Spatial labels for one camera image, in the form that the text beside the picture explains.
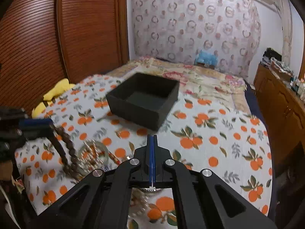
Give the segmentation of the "silver cuff bangle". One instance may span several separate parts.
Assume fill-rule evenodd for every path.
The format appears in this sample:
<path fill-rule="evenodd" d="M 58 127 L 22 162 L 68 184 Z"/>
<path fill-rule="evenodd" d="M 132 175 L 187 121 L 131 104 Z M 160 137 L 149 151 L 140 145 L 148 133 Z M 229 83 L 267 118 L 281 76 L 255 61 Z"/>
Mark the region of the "silver cuff bangle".
<path fill-rule="evenodd" d="M 82 175 L 88 175 L 95 169 L 109 171 L 109 151 L 107 147 L 95 140 L 85 140 L 83 145 L 78 150 L 78 169 Z"/>

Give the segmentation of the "black square jewelry box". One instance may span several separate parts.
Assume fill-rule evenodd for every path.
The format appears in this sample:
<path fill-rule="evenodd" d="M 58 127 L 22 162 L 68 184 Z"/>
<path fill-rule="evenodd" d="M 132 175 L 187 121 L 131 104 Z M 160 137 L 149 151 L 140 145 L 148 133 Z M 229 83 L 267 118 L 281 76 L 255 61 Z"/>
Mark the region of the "black square jewelry box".
<path fill-rule="evenodd" d="M 112 114 L 158 131 L 178 100 L 179 81 L 135 73 L 107 93 Z"/>

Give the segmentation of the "yellow plush toy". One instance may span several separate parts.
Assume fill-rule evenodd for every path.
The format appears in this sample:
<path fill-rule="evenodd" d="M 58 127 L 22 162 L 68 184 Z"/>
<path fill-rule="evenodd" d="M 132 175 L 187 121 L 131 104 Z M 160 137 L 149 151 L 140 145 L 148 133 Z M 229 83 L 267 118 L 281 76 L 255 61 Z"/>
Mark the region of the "yellow plush toy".
<path fill-rule="evenodd" d="M 43 95 L 42 102 L 40 102 L 31 112 L 31 117 L 38 117 L 46 107 L 50 106 L 56 97 L 59 97 L 64 92 L 70 90 L 75 85 L 69 83 L 68 79 L 62 79 L 55 84 L 55 86 L 49 90 L 45 95 Z"/>

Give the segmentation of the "brown louvered wardrobe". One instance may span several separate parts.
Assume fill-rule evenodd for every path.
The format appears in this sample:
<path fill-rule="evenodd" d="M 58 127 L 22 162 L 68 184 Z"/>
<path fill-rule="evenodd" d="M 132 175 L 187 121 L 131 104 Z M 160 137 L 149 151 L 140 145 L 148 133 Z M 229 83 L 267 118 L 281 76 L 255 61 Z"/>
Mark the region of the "brown louvered wardrobe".
<path fill-rule="evenodd" d="M 30 112 L 59 80 L 128 60 L 126 0 L 1 0 L 1 106 Z"/>

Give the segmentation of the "floral quilt blanket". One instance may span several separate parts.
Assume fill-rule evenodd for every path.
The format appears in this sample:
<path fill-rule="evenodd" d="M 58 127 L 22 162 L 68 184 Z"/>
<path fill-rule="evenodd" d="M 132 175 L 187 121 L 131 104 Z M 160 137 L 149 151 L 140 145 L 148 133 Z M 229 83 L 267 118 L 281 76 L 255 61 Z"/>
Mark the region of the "floral quilt blanket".
<path fill-rule="evenodd" d="M 250 113 L 243 78 L 216 70 L 182 63 L 173 64 L 153 57 L 140 57 L 107 73 L 127 79 L 140 72 L 179 81 L 179 91 L 197 99 L 220 102 L 228 108 Z"/>

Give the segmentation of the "blue plush toy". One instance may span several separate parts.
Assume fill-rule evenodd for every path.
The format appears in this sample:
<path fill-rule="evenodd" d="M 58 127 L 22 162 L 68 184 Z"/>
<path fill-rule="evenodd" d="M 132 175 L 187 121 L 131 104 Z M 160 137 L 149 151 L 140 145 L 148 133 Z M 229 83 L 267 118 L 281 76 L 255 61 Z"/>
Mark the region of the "blue plush toy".
<path fill-rule="evenodd" d="M 203 50 L 199 51 L 199 53 L 196 55 L 195 58 L 195 65 L 198 64 L 207 64 L 207 65 L 212 65 L 212 66 L 216 66 L 218 63 L 218 58 L 210 53 L 207 53 Z"/>

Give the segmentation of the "wooden side cabinet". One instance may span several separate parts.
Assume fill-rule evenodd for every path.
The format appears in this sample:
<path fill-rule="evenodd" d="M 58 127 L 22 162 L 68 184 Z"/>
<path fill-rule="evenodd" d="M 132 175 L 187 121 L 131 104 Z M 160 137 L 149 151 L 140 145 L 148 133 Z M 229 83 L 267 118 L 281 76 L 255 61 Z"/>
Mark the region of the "wooden side cabinet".
<path fill-rule="evenodd" d="M 272 70 L 262 64 L 258 65 L 254 87 L 278 173 L 296 147 L 304 153 L 304 104 Z"/>

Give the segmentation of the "pink circle pattern curtain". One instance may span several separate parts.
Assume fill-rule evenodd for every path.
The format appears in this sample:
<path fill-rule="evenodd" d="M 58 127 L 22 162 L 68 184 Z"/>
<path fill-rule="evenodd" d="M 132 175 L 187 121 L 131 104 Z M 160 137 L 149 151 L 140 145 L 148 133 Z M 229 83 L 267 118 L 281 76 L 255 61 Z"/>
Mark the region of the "pink circle pattern curtain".
<path fill-rule="evenodd" d="M 203 50 L 215 68 L 247 79 L 261 39 L 253 0 L 131 0 L 134 51 L 193 65 Z"/>

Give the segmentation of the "stack of folded clothes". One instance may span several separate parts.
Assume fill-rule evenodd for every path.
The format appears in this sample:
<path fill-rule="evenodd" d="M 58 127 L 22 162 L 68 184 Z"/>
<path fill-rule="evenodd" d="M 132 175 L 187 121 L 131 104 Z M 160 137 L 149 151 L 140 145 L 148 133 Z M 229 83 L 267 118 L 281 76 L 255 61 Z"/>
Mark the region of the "stack of folded clothes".
<path fill-rule="evenodd" d="M 294 77 L 293 71 L 282 61 L 282 55 L 272 48 L 267 48 L 265 50 L 261 64 L 273 70 L 280 79 L 287 82 L 290 82 Z"/>

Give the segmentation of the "bottles on cabinet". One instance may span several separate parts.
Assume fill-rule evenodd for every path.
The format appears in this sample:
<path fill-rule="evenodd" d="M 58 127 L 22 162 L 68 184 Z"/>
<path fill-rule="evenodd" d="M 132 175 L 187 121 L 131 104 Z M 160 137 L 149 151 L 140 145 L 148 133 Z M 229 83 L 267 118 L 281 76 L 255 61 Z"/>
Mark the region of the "bottles on cabinet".
<path fill-rule="evenodd" d="M 290 88 L 300 98 L 302 102 L 305 100 L 304 82 L 297 79 L 297 77 L 290 78 Z"/>

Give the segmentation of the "cream tied curtain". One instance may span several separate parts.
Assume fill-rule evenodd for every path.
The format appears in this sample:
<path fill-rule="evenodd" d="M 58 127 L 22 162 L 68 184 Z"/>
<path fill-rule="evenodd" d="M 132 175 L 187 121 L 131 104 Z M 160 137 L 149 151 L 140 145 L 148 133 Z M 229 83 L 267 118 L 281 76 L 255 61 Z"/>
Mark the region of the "cream tied curtain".
<path fill-rule="evenodd" d="M 291 6 L 289 0 L 278 0 L 278 5 L 283 32 L 282 61 L 286 66 L 290 66 L 293 34 Z"/>

